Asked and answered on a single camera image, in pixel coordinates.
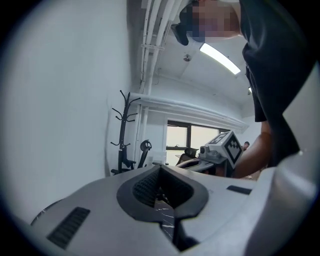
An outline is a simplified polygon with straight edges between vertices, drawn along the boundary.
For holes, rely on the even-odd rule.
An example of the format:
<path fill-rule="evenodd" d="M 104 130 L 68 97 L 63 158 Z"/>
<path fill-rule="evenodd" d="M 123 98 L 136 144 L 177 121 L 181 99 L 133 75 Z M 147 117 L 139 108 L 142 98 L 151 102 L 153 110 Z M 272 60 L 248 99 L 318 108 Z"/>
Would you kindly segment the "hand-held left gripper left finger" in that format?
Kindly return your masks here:
<path fill-rule="evenodd" d="M 77 256 L 177 256 L 179 251 L 159 224 L 137 221 L 118 204 L 117 190 L 122 183 L 148 170 L 139 168 L 86 184 L 49 208 L 32 226 L 34 231 L 48 237 L 80 207 L 90 213 L 66 252 Z"/>

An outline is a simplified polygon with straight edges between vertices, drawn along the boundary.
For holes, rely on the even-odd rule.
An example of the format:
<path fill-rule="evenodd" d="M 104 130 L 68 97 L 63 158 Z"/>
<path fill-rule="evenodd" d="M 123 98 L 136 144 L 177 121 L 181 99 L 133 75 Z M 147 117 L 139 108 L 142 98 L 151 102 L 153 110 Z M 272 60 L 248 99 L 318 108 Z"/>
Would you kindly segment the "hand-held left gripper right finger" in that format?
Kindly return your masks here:
<path fill-rule="evenodd" d="M 238 214 L 253 194 L 253 181 L 164 166 L 160 186 L 174 209 L 171 242 L 177 256 L 245 256 L 252 228 Z"/>

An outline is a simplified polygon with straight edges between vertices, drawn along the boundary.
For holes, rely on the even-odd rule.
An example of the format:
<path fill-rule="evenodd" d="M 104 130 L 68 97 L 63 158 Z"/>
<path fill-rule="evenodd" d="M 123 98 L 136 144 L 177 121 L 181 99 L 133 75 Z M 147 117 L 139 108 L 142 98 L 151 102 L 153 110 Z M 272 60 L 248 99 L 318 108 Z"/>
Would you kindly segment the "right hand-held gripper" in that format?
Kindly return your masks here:
<path fill-rule="evenodd" d="M 181 162 L 176 167 L 197 173 L 214 173 L 215 166 L 223 167 L 223 176 L 230 178 L 243 154 L 235 133 L 231 130 L 220 133 L 199 149 L 199 158 Z"/>

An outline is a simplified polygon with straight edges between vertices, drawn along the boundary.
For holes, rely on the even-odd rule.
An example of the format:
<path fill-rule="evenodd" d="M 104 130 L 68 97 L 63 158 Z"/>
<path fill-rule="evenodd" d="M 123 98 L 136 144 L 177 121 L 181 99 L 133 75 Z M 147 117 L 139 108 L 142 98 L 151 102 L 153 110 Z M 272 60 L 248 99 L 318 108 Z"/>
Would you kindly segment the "person's right forearm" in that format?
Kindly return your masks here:
<path fill-rule="evenodd" d="M 269 132 L 262 131 L 251 148 L 247 149 L 235 166 L 233 177 L 250 176 L 265 167 L 272 156 L 273 139 Z"/>

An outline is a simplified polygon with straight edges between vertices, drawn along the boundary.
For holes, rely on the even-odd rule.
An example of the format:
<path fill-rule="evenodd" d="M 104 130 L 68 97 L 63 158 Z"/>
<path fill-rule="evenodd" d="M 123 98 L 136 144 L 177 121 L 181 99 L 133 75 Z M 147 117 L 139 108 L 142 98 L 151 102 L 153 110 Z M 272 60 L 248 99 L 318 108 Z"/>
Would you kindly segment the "black padded office chair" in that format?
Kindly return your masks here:
<path fill-rule="evenodd" d="M 197 151 L 198 151 L 198 149 L 196 149 L 196 148 L 191 148 L 191 147 L 186 148 L 184 150 L 184 153 L 179 157 L 179 160 L 178 160 L 176 166 L 180 165 L 181 162 L 184 162 L 187 160 L 198 159 L 196 157 Z"/>

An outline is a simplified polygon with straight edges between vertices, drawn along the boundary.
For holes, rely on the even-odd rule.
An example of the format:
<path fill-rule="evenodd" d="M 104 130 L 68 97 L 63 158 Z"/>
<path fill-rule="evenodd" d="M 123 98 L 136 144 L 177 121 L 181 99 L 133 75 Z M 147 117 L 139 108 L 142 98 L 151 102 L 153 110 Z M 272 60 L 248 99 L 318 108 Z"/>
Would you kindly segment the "black framed window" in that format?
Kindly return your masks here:
<path fill-rule="evenodd" d="M 166 130 L 166 163 L 175 166 L 186 148 L 199 149 L 226 129 L 169 120 Z"/>

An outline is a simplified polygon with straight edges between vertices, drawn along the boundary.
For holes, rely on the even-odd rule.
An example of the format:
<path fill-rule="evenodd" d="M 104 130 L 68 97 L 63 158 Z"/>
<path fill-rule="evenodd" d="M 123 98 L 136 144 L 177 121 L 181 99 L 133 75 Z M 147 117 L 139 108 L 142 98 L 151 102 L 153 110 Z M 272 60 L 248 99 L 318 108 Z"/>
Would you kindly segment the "round black marble table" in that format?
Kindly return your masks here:
<path fill-rule="evenodd" d="M 160 214 L 162 221 L 160 229 L 170 242 L 174 238 L 175 218 L 174 209 L 169 204 L 169 200 L 163 193 L 158 193 L 155 198 L 154 210 Z"/>

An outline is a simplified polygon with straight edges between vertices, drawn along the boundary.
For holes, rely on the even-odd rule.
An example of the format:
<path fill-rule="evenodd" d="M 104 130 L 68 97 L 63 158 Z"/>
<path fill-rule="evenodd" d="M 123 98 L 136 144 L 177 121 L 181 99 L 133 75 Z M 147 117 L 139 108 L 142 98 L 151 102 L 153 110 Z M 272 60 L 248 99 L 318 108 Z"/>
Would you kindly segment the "black coat rack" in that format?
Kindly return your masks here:
<path fill-rule="evenodd" d="M 112 145 L 114 146 L 119 146 L 118 148 L 118 161 L 117 161 L 117 169 L 112 169 L 110 172 L 114 175 L 118 175 L 124 172 L 128 172 L 134 169 L 134 165 L 136 164 L 136 161 L 134 160 L 129 160 L 127 156 L 127 147 L 130 145 L 130 143 L 125 144 L 124 139 L 125 139 L 125 131 L 126 131 L 126 124 L 130 122 L 134 122 L 135 119 L 129 120 L 129 117 L 136 116 L 138 113 L 132 113 L 128 114 L 129 109 L 131 107 L 131 104 L 137 100 L 140 100 L 141 98 L 136 98 L 130 100 L 131 93 L 129 92 L 127 96 L 123 93 L 122 90 L 120 90 L 121 95 L 124 98 L 124 109 L 123 113 L 120 113 L 118 110 L 115 108 L 112 108 L 113 111 L 117 112 L 120 117 L 117 115 L 115 116 L 116 119 L 121 121 L 121 126 L 120 126 L 120 132 L 119 132 L 119 140 L 118 143 L 115 144 L 111 142 Z"/>

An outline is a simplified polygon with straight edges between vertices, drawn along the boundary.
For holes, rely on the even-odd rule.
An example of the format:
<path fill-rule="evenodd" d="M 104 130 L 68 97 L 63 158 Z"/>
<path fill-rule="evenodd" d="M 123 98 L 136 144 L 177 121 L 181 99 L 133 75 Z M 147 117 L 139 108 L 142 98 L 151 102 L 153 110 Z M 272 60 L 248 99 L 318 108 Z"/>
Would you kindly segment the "long ceiling light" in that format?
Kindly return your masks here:
<path fill-rule="evenodd" d="M 223 55 L 221 52 L 216 50 L 214 47 L 210 46 L 207 43 L 204 43 L 200 49 L 202 53 L 208 55 L 221 65 L 223 65 L 225 68 L 227 68 L 231 73 L 234 75 L 237 75 L 241 72 L 241 70 L 225 55 Z"/>

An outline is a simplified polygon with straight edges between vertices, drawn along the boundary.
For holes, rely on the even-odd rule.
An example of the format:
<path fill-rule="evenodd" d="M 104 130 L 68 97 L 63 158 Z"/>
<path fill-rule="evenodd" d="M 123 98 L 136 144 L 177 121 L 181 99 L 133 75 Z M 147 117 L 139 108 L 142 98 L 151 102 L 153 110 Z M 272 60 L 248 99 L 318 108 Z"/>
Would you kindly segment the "person's black shirt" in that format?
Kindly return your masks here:
<path fill-rule="evenodd" d="M 242 55 L 252 89 L 255 121 L 267 122 L 276 166 L 299 150 L 283 117 L 317 60 L 320 7 L 316 0 L 239 0 Z"/>

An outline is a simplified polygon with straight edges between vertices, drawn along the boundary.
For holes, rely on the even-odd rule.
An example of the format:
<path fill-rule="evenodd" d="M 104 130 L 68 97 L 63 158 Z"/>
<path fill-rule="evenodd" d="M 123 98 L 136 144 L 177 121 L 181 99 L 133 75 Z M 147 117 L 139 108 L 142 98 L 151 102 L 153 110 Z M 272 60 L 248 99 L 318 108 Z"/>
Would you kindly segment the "white vertical pipe bundle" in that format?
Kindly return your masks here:
<path fill-rule="evenodd" d="M 142 41 L 138 62 L 139 93 L 150 95 L 154 74 L 171 25 L 189 0 L 141 0 Z"/>

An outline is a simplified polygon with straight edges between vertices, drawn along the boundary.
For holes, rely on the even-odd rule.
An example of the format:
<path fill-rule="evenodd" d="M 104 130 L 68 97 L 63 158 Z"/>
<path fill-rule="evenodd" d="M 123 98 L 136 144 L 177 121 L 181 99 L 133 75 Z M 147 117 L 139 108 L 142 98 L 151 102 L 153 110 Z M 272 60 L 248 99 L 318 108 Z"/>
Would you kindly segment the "white horizontal duct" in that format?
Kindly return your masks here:
<path fill-rule="evenodd" d="M 130 94 L 133 98 L 137 98 L 136 104 L 148 107 L 151 111 L 168 113 L 172 115 L 180 115 L 208 122 L 216 123 L 225 129 L 235 130 L 238 133 L 244 133 L 249 125 L 237 118 L 233 118 L 199 105 L 186 103 L 183 101 L 151 96 L 147 94 L 134 93 Z"/>

